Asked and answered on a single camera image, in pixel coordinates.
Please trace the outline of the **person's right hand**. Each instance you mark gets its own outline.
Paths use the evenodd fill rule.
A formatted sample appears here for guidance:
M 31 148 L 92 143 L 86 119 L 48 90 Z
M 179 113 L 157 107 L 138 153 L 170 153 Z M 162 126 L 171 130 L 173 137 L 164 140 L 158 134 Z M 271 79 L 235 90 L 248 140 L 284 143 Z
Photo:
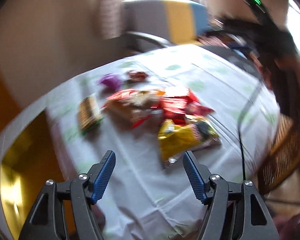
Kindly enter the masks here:
M 294 121 L 300 119 L 300 55 L 277 59 L 267 53 L 250 56 L 266 87 L 274 92 L 280 112 Z

